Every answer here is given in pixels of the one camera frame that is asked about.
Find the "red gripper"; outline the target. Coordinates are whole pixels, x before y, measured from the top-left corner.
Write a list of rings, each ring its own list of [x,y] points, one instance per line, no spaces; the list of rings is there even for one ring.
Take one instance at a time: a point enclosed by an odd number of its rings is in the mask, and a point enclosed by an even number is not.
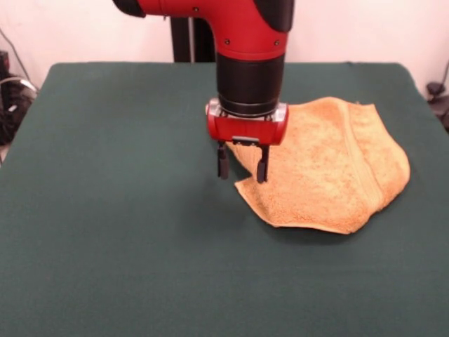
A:
[[[206,105],[206,124],[209,135],[218,143],[217,176],[228,179],[229,162],[225,142],[242,142],[261,145],[262,156],[257,164],[257,182],[268,181],[269,146],[280,145],[288,124],[289,106],[279,103],[270,115],[243,118],[226,113],[217,98]]]

